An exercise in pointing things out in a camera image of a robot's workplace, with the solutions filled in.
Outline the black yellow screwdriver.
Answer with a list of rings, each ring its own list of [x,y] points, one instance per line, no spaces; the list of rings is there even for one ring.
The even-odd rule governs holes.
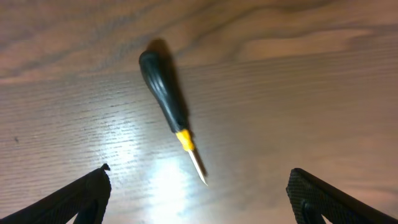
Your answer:
[[[195,144],[190,132],[188,117],[177,95],[177,86],[164,67],[164,61],[158,52],[146,50],[139,57],[142,77],[158,102],[169,128],[188,153],[201,181],[207,185],[204,168],[195,152]]]

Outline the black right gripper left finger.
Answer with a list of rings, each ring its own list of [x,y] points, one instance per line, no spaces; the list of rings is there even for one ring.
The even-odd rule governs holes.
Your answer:
[[[111,194],[109,165],[84,175],[47,197],[1,219],[2,224],[102,224]]]

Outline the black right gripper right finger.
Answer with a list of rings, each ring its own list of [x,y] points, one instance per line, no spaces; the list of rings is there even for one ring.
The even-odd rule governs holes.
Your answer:
[[[307,171],[294,168],[286,188],[295,220],[299,224],[397,223],[397,219],[376,210]]]

